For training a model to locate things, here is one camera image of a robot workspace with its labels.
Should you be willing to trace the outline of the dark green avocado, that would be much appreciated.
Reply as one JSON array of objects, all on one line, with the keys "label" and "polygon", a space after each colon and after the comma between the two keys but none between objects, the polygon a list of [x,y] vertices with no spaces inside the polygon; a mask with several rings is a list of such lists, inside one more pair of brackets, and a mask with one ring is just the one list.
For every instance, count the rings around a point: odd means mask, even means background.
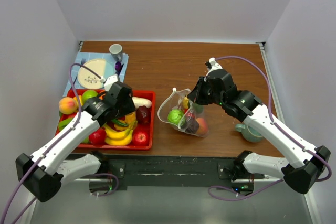
[{"label": "dark green avocado", "polygon": [[197,114],[202,113],[203,110],[204,110],[203,106],[202,106],[202,105],[199,105],[199,104],[197,104],[197,103],[193,103],[192,107],[193,107],[193,110],[194,110]]}]

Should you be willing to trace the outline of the yellow lemon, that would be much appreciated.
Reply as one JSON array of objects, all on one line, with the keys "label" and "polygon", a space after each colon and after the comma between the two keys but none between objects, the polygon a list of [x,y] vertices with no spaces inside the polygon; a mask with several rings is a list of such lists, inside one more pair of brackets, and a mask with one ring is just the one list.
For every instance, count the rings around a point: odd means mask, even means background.
[{"label": "yellow lemon", "polygon": [[187,97],[183,98],[182,107],[183,107],[183,109],[189,109],[190,108],[190,101]]}]

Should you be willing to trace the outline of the clear polka dot zip bag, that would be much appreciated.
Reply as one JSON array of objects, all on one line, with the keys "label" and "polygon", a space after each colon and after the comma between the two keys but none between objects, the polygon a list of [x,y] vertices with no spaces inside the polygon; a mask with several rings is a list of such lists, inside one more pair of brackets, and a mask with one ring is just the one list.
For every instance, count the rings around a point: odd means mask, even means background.
[{"label": "clear polka dot zip bag", "polygon": [[[169,97],[160,105],[158,109],[158,113],[157,113],[158,118],[161,122],[170,125],[173,129],[179,132],[183,132],[189,135],[194,135],[197,137],[206,137],[209,134],[209,128],[208,128],[208,133],[206,135],[200,136],[196,134],[196,131],[199,128],[199,124],[196,122],[196,118],[204,118],[206,121],[204,110],[202,113],[197,114],[193,110],[193,107],[192,107],[193,102],[191,100],[190,100],[189,109],[183,109],[182,107],[183,98],[187,97],[187,95],[190,92],[191,92],[190,89],[177,90],[176,88],[173,88],[172,93],[169,95]],[[173,109],[180,109],[184,113],[182,119],[180,120],[179,125],[170,123],[167,120],[168,113]]]}]

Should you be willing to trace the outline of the bumpy green custard apple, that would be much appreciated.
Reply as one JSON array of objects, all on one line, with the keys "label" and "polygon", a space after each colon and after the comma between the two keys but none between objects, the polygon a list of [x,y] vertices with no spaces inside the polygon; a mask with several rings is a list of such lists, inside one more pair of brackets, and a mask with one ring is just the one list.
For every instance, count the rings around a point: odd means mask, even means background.
[{"label": "bumpy green custard apple", "polygon": [[170,123],[179,125],[184,113],[180,109],[173,109],[168,113],[167,120]]}]

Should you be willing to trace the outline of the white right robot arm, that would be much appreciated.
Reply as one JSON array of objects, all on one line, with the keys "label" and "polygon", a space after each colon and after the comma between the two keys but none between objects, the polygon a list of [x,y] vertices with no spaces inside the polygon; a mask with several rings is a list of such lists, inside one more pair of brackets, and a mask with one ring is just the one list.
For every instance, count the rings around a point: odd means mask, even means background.
[{"label": "white right robot arm", "polygon": [[237,177],[270,175],[284,180],[294,191],[306,194],[326,168],[331,152],[325,146],[315,147],[288,129],[261,99],[248,90],[238,90],[224,69],[200,77],[187,97],[199,105],[219,105],[229,116],[255,129],[283,155],[276,158],[243,151],[234,160]]}]

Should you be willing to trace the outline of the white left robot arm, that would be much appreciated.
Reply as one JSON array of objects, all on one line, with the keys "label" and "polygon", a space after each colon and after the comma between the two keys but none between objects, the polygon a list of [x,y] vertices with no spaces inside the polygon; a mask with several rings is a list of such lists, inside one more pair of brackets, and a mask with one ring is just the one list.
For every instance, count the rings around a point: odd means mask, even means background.
[{"label": "white left robot arm", "polygon": [[65,177],[59,171],[62,162],[91,133],[105,123],[135,111],[133,91],[117,81],[103,99],[88,99],[75,118],[45,146],[15,161],[18,179],[39,201],[46,202],[60,190]]}]

